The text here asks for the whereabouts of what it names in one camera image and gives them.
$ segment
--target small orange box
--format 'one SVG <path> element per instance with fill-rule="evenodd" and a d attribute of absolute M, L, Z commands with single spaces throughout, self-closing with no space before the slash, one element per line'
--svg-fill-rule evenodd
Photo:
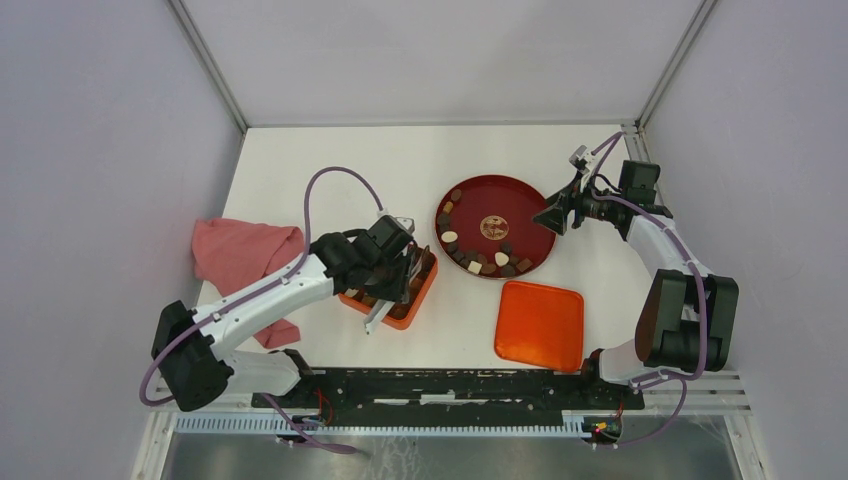
<path fill-rule="evenodd" d="M 583 297 L 547 285 L 506 282 L 495 328 L 495 353 L 504 360 L 560 372 L 580 370 Z"/>
<path fill-rule="evenodd" d="M 409 328 L 409 324 L 412 323 L 412 320 L 415 318 L 415 314 L 418 313 L 418 308 L 421 306 L 421 302 L 424 301 L 424 297 L 430 290 L 430 285 L 433 284 L 433 280 L 436 278 L 437 273 L 439 273 L 439 261 L 436 259 L 436 256 L 433 255 L 433 252 L 428 250 L 428 256 L 424 259 L 421 272 L 413 280 L 413 284 L 418 281 L 423 281 L 423 284 L 421 284 L 421 287 L 417 292 L 414 292 L 414 286 L 410 286 L 410 293 L 414 294 L 414 296 L 408 311 L 404 312 L 403 316 L 397 315 L 397 313 L 393 315 L 392 313 L 396 311 L 395 309 L 398 309 L 399 311 L 406 310 L 403 306 L 395 306 L 395 308 L 392 308 L 392 310 L 389 311 L 386 318 L 383 319 L 383 323 L 398 330 L 406 330 Z M 362 313 L 367 314 L 371 311 L 371 307 L 362 303 L 364 295 L 361 290 L 355 297 L 348 297 L 344 294 L 341 294 L 338 297 L 342 303 Z"/>

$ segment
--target red round tray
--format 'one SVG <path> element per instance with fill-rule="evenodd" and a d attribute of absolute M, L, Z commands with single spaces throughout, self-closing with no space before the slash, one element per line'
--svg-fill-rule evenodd
<path fill-rule="evenodd" d="M 459 250 L 476 250 L 494 263 L 494 255 L 500 251 L 502 242 L 512 245 L 513 255 L 527 258 L 533 265 L 524 272 L 518 272 L 515 278 L 532 272 L 548 258 L 556 241 L 556 234 L 533 223 L 533 216 L 548 207 L 545 197 L 536 189 L 512 177 L 503 175 L 481 175 L 472 177 L 454 186 L 439 202 L 433 226 L 439 245 L 451 263 L 459 265 L 441 240 L 437 222 L 445 204 L 450 201 L 451 192 L 459 189 L 462 197 L 450 212 L 450 230 L 459 235 Z M 484 278 L 507 278 L 498 268 Z"/>

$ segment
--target white enclosure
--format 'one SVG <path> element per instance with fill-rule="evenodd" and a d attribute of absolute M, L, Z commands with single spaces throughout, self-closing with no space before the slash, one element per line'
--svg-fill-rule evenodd
<path fill-rule="evenodd" d="M 187 0 L 250 125 L 639 116 L 699 0 Z"/>
<path fill-rule="evenodd" d="M 130 475 L 158 313 L 197 299 L 194 221 L 232 197 L 247 129 L 457 123 L 623 128 L 695 255 L 739 283 L 755 471 L 841 478 L 845 18 L 837 0 L 6 2 L 0 478 Z"/>

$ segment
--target white tabletop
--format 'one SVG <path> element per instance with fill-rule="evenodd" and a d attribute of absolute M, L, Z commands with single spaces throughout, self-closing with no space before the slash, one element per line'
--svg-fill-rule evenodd
<path fill-rule="evenodd" d="M 306 183 L 319 168 L 362 174 L 394 215 L 416 220 L 415 237 L 439 258 L 439 273 L 412 325 L 381 325 L 366 336 L 363 315 L 338 299 L 287 317 L 301 329 L 292 344 L 315 366 L 516 368 L 493 343 L 502 281 L 477 279 L 450 263 L 432 231 L 448 189 L 481 174 L 516 177 L 548 196 L 574 175 L 568 156 L 594 148 L 617 125 L 261 128 L 248 131 L 224 217 L 303 225 Z M 604 165 L 617 181 L 624 142 Z M 342 173 L 324 175 L 312 192 L 312 231 L 367 228 L 376 219 L 368 192 Z M 521 280 L 567 288 L 585 299 L 584 356 L 633 338 L 651 276 L 612 225 L 587 220 L 557 239 L 550 257 Z M 219 298 L 204 282 L 200 303 Z M 263 351 L 250 339 L 245 350 Z"/>

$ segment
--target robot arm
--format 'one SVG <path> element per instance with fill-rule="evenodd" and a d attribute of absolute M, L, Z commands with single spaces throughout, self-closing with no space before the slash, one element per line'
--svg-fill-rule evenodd
<path fill-rule="evenodd" d="M 288 392 L 300 379 L 295 352 L 249 353 L 236 348 L 256 332 L 310 303 L 350 288 L 362 288 L 380 299 L 375 313 L 366 321 L 366 331 L 370 331 L 385 316 L 377 311 L 388 312 L 394 302 L 409 300 L 409 281 L 421 261 L 413 231 L 411 219 L 385 215 L 367 231 L 321 236 L 310 246 L 302 265 L 292 261 L 217 302 L 191 311 L 179 301 L 165 307 L 153 342 L 154 359 L 175 338 L 190 328 L 197 330 L 159 365 L 179 408 L 196 410 L 225 391 L 273 395 Z"/>
<path fill-rule="evenodd" d="M 549 197 L 548 208 L 533 220 L 559 235 L 565 234 L 571 212 L 572 228 L 579 228 L 586 218 L 612 223 L 654 274 L 633 340 L 593 355 L 600 378 L 628 384 L 661 367 L 696 370 L 701 353 L 700 312 L 690 264 L 703 278 L 706 297 L 705 370 L 721 370 L 730 350 L 739 296 L 736 282 L 714 275 L 699 262 L 680 240 L 671 212 L 654 204 L 658 165 L 625 161 L 618 186 L 601 192 L 594 185 L 595 173 L 590 173 L 593 160 L 581 146 L 569 160 L 577 168 L 574 179 Z"/>

